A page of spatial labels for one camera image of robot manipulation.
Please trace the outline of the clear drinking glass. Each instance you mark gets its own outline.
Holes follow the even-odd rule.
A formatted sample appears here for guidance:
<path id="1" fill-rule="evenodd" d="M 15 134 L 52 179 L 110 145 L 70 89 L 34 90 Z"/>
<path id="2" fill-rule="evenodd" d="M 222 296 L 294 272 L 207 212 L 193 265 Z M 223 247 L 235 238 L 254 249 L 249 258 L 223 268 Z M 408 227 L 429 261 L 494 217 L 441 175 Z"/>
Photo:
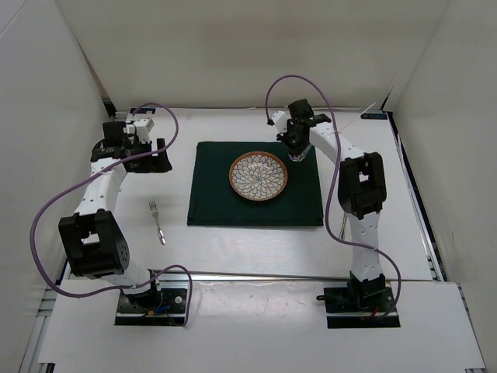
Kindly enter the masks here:
<path id="1" fill-rule="evenodd" d="M 306 156 L 307 156 L 307 154 L 309 153 L 310 149 L 311 149 L 311 145 L 307 146 L 307 147 L 306 147 L 306 148 L 302 151 L 302 153 L 300 153 L 300 154 L 298 154 L 298 155 L 295 155 L 295 154 L 290 153 L 290 154 L 289 154 L 289 158 L 290 158 L 290 160 L 291 160 L 292 162 L 302 162 L 302 161 L 306 158 Z"/>

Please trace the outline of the orange patterned plate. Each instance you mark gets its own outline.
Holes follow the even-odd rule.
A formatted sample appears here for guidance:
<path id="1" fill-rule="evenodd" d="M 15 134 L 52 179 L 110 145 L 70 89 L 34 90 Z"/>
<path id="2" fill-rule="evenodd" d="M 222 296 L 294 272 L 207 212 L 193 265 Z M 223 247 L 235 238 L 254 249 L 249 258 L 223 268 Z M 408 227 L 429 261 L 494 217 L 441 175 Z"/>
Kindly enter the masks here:
<path id="1" fill-rule="evenodd" d="M 232 189 L 240 197 L 266 201 L 283 192 L 288 172 L 275 155 L 268 152 L 248 152 L 233 161 L 228 179 Z"/>

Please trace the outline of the dark green cloth napkin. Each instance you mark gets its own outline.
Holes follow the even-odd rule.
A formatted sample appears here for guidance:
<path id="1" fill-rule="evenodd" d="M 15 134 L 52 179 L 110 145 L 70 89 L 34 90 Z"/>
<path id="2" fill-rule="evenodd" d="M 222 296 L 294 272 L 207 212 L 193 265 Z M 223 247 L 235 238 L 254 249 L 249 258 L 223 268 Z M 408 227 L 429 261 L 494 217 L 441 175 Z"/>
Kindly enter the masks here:
<path id="1" fill-rule="evenodd" d="M 231 164 L 262 151 L 283 161 L 288 182 L 276 197 L 247 200 L 229 183 Z M 280 142 L 203 141 L 197 144 L 187 224 L 236 227 L 320 227 L 323 204 L 315 150 L 293 162 Z"/>

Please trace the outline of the silver knife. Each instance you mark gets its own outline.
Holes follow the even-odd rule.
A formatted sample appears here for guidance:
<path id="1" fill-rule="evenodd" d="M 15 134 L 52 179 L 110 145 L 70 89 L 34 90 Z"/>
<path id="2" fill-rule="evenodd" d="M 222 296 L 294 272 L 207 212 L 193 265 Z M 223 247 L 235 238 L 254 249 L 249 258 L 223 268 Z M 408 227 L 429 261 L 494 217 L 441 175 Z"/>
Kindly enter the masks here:
<path id="1" fill-rule="evenodd" d="M 342 217 L 342 225 L 341 225 L 340 232 L 339 232 L 339 238 L 340 239 L 344 239 L 345 238 L 346 224 L 347 224 L 347 217 L 346 217 L 346 214 L 344 213 L 344 215 Z"/>

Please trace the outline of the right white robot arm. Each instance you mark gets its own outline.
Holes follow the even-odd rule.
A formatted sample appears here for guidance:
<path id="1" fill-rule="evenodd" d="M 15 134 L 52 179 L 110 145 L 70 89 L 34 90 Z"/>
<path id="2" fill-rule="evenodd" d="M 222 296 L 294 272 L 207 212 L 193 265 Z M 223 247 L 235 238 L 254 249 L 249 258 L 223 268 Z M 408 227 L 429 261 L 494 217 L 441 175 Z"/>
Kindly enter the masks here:
<path id="1" fill-rule="evenodd" d="M 387 196 L 383 159 L 377 152 L 353 145 L 339 133 L 334 117 L 314 113 L 306 99 L 291 103 L 288 109 L 288 113 L 273 113 L 268 124 L 276 127 L 276 139 L 285 145 L 290 158 L 299 162 L 314 147 L 337 168 L 332 184 L 338 187 L 338 202 L 350 226 L 351 239 L 346 244 L 353 248 L 349 303 L 365 311 L 386 288 L 377 251 L 379 217 Z"/>

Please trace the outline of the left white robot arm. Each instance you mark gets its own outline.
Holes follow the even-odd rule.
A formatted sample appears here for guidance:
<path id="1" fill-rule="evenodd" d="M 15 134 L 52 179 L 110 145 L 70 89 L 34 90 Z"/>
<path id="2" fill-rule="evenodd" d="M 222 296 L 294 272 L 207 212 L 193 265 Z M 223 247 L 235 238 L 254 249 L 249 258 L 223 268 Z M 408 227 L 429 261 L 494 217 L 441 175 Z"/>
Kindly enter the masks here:
<path id="1" fill-rule="evenodd" d="M 91 154 L 93 181 L 85 189 L 73 215 L 62 218 L 58 229 L 71 272 L 76 277 L 102 279 L 120 286 L 130 303 L 146 311 L 160 307 L 163 293 L 149 269 L 130 258 L 127 241 L 113 216 L 118 193 L 128 173 L 166 173 L 172 170 L 165 140 L 152 141 L 153 120 L 103 124 L 104 138 Z"/>

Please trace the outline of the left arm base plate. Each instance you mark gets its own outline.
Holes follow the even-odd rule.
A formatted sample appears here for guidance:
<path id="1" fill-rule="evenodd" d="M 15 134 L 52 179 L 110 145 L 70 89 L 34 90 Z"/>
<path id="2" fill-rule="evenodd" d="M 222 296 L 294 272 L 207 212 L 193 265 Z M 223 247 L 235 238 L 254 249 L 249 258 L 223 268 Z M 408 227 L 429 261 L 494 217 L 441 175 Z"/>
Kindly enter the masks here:
<path id="1" fill-rule="evenodd" d="M 120 293 L 115 326 L 186 326 L 191 300 L 188 281 L 160 280 L 144 293 Z"/>

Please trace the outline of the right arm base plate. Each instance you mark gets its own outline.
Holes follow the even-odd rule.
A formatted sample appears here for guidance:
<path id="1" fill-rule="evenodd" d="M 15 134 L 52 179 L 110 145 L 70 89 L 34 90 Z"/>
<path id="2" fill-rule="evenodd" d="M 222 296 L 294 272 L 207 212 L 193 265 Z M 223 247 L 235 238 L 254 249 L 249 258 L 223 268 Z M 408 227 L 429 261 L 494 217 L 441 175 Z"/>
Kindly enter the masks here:
<path id="1" fill-rule="evenodd" d="M 347 288 L 324 288 L 316 300 L 324 302 L 328 329 L 400 328 L 401 323 L 394 305 L 390 287 L 372 302 L 357 305 Z"/>

